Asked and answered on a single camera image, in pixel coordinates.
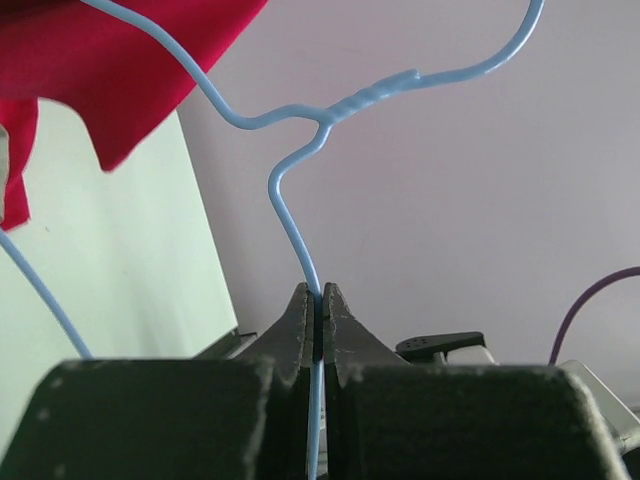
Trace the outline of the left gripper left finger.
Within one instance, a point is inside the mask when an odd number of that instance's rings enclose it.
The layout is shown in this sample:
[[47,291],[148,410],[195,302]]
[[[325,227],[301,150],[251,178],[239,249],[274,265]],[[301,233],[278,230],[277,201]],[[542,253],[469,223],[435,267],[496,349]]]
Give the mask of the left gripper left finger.
[[18,479],[303,479],[313,299],[235,358],[67,360],[14,435]]

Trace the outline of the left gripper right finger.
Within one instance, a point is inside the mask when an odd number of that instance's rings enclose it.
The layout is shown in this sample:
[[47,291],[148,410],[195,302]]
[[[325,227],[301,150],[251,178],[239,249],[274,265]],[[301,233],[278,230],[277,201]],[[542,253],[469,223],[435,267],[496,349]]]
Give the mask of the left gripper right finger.
[[332,479],[625,479],[592,395],[548,366],[413,365],[324,288]]

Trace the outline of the blue wire hanger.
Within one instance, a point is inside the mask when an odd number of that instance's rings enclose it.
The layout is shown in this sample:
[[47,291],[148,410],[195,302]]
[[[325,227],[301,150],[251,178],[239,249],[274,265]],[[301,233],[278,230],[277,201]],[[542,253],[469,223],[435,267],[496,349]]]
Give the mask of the blue wire hanger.
[[[250,118],[239,116],[229,107],[191,54],[159,24],[113,1],[81,2],[94,10],[101,11],[137,28],[162,45],[192,77],[212,106],[227,123],[243,130],[262,129],[290,118],[307,119],[317,123],[318,127],[313,139],[277,163],[268,178],[269,200],[295,251],[307,281],[307,286],[310,287],[314,308],[312,312],[314,314],[320,311],[323,294],[320,290],[320,282],[312,257],[281,194],[281,182],[284,175],[293,167],[320,151],[329,138],[333,127],[346,118],[358,114],[382,100],[404,92],[464,82],[487,75],[501,67],[516,55],[527,42],[536,27],[545,3],[545,1],[529,1],[525,16],[514,36],[497,53],[475,65],[429,75],[420,74],[415,69],[407,70],[383,78],[324,109],[302,104],[291,104]],[[2,229],[1,247],[44,301],[80,355],[84,358],[91,358],[84,340],[79,336],[78,331],[66,313],[64,313],[58,301]],[[310,406],[307,407],[307,434],[310,434],[310,439],[306,440],[305,445],[307,447],[305,476],[303,477],[305,479],[317,479],[319,460],[321,393],[323,393],[324,389],[324,380],[322,380],[321,376],[324,373],[323,347],[320,342],[322,334],[319,334],[319,336],[320,339],[313,341],[312,350],[311,386],[309,387]]]

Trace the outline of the red t shirt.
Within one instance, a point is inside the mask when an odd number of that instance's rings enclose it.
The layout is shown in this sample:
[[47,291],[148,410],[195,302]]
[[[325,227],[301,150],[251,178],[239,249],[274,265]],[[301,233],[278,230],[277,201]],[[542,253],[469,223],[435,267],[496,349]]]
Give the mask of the red t shirt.
[[100,168],[116,169],[195,82],[152,37],[81,1],[1,4],[1,227],[30,218],[24,172],[41,99],[83,120]]

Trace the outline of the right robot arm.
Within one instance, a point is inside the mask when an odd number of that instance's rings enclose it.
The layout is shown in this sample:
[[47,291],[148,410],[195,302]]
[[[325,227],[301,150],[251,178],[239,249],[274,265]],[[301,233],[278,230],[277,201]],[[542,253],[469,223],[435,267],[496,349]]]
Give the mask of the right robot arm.
[[414,365],[498,365],[479,331],[412,337],[399,342],[395,353]]

